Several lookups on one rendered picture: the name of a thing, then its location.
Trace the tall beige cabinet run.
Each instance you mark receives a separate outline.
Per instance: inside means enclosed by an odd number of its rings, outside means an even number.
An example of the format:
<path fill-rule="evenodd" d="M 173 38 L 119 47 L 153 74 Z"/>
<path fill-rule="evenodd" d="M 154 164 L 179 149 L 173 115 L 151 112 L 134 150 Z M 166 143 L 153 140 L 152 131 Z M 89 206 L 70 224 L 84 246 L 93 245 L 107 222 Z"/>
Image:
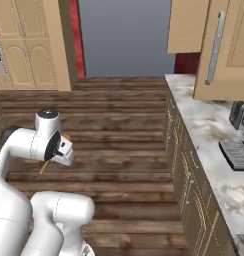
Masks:
<path fill-rule="evenodd" d="M 76 75 L 69 0 L 0 0 L 0 90 L 69 91 Z"/>

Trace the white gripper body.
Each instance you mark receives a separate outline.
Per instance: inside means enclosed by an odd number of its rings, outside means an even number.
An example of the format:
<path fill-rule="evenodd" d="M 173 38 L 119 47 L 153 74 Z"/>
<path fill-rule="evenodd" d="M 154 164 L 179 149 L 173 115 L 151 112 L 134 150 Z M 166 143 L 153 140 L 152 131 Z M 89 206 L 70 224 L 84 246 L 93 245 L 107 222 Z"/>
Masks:
<path fill-rule="evenodd" d="M 56 162 L 65 166 L 71 166 L 74 160 L 74 152 L 70 149 L 67 153 L 62 153 L 60 151 L 51 158 L 52 162 Z"/>

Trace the olive base cabinet run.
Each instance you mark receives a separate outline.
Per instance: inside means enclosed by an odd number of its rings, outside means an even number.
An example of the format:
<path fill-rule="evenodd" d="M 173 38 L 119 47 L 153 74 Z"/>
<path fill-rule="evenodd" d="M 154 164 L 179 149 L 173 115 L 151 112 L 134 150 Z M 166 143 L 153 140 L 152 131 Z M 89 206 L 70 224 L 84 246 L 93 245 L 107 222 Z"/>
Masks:
<path fill-rule="evenodd" d="M 240 256 L 171 90 L 165 116 L 167 162 L 191 256 Z"/>

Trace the black coffee machine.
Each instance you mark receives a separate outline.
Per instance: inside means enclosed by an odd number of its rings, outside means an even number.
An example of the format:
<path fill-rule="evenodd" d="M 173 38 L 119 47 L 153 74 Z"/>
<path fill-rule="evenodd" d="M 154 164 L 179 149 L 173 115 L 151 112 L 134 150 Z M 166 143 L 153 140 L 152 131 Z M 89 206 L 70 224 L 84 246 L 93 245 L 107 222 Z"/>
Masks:
<path fill-rule="evenodd" d="M 229 121 L 236 130 L 244 130 L 244 101 L 234 101 Z M 233 171 L 244 171 L 244 139 L 220 141 L 219 148 Z"/>

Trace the beige open cabinet door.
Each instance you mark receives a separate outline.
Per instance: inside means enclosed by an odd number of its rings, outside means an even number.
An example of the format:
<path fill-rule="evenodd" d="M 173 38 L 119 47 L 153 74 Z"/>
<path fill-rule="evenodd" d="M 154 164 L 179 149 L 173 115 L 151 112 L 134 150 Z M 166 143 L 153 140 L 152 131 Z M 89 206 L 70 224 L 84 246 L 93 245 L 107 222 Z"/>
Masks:
<path fill-rule="evenodd" d="M 220 11 L 226 12 L 224 30 L 214 77 L 206 85 Z M 244 0 L 210 0 L 193 98 L 244 100 Z"/>

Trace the beige wall cabinet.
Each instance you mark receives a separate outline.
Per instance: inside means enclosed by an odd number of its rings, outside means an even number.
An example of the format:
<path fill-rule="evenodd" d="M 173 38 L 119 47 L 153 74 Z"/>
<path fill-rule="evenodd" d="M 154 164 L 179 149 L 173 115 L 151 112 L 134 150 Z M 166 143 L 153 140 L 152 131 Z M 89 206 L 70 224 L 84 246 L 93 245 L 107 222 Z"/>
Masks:
<path fill-rule="evenodd" d="M 171 0 L 168 53 L 201 49 L 209 0 Z"/>

